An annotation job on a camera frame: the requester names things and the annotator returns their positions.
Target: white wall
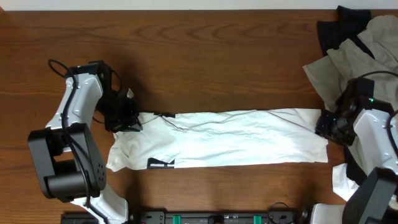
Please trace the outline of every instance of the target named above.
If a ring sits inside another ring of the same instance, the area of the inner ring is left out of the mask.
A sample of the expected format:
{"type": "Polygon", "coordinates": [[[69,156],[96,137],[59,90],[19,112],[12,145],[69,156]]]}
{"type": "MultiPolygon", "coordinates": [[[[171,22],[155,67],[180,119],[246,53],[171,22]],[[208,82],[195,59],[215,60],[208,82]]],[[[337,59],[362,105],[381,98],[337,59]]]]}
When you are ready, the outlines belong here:
{"type": "Polygon", "coordinates": [[[398,0],[0,0],[15,10],[398,9],[398,0]]]}

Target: white cloth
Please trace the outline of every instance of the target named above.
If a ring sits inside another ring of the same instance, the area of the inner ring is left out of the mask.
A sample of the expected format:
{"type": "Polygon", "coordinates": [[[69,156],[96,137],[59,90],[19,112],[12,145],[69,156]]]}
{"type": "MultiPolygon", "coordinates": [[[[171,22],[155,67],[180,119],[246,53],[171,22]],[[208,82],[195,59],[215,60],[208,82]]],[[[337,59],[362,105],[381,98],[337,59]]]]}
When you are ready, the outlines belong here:
{"type": "Polygon", "coordinates": [[[334,193],[339,195],[342,199],[348,201],[348,199],[353,196],[359,186],[355,181],[347,178],[346,171],[347,164],[340,164],[333,167],[331,179],[334,193]]]}
{"type": "MultiPolygon", "coordinates": [[[[310,65],[303,66],[308,79],[331,111],[336,109],[335,101],[345,90],[348,80],[377,70],[398,72],[398,18],[378,16],[372,19],[358,38],[374,55],[373,59],[351,40],[344,41],[338,50],[328,50],[328,56],[310,65]]],[[[390,102],[398,109],[398,78],[388,74],[375,74],[367,78],[375,81],[374,97],[390,102]]],[[[358,138],[348,148],[355,161],[365,173],[371,172],[359,159],[362,151],[358,138]]],[[[346,177],[346,167],[333,169],[333,191],[348,200],[355,187],[346,177]]]]}
{"type": "Polygon", "coordinates": [[[328,141],[314,133],[319,116],[311,109],[140,113],[144,130],[114,134],[106,167],[146,169],[151,157],[175,160],[176,168],[328,162],[328,141]]]}

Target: black fabric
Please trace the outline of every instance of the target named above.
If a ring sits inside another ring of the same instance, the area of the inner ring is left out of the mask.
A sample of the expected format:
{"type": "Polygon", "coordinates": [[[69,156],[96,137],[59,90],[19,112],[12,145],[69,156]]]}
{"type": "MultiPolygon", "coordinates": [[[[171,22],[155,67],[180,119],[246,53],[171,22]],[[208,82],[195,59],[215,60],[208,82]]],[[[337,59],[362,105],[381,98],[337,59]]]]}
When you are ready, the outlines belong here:
{"type": "Polygon", "coordinates": [[[353,180],[359,186],[368,178],[365,172],[356,163],[353,155],[350,153],[347,146],[344,146],[344,156],[347,163],[346,175],[349,179],[353,180]]]}
{"type": "Polygon", "coordinates": [[[337,7],[338,21],[317,22],[318,39],[323,56],[329,49],[338,49],[346,39],[352,40],[363,52],[374,58],[372,52],[364,45],[357,35],[365,30],[372,19],[370,10],[354,10],[343,6],[337,7]]]}

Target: brown wood surface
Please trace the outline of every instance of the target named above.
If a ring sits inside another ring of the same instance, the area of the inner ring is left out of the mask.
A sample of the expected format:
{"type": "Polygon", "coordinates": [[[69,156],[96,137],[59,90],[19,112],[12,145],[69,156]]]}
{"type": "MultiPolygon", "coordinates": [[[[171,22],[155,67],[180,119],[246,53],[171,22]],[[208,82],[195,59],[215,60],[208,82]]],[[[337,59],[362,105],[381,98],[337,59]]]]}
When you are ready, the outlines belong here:
{"type": "MultiPolygon", "coordinates": [[[[397,11],[376,11],[395,14],[397,11]]],[[[0,223],[59,223],[76,206],[40,192],[27,137],[52,118],[65,90],[47,60],[103,59],[136,94],[141,111],[171,113],[322,108],[302,66],[322,57],[316,21],[335,11],[6,12],[0,16],[0,223]]],[[[114,139],[92,132],[105,159],[114,139]]],[[[306,198],[344,203],[329,163],[200,169],[108,170],[132,207],[170,211],[298,207],[306,198]]]]}

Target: green marking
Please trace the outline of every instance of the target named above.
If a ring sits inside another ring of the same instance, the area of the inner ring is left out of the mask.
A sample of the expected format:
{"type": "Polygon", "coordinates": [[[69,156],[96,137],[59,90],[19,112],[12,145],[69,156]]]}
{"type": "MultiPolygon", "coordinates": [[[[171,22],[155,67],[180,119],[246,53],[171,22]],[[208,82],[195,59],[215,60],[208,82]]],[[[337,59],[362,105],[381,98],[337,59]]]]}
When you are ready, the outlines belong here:
{"type": "Polygon", "coordinates": [[[173,216],[173,224],[181,224],[181,216],[180,215],[173,216]]]}
{"type": "Polygon", "coordinates": [[[260,215],[254,216],[254,224],[261,224],[261,216],[260,215]]]}

